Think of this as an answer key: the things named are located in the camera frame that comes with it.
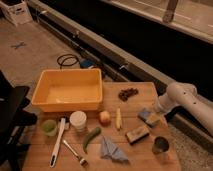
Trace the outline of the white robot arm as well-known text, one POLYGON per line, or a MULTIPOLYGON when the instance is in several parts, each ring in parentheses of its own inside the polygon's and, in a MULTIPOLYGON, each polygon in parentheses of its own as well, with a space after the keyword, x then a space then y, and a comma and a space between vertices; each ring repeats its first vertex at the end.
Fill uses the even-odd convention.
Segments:
POLYGON ((213 136, 213 108, 198 99, 197 88, 193 84, 170 83, 165 93, 156 98, 150 110, 156 115, 167 115, 178 106, 191 113, 213 136))

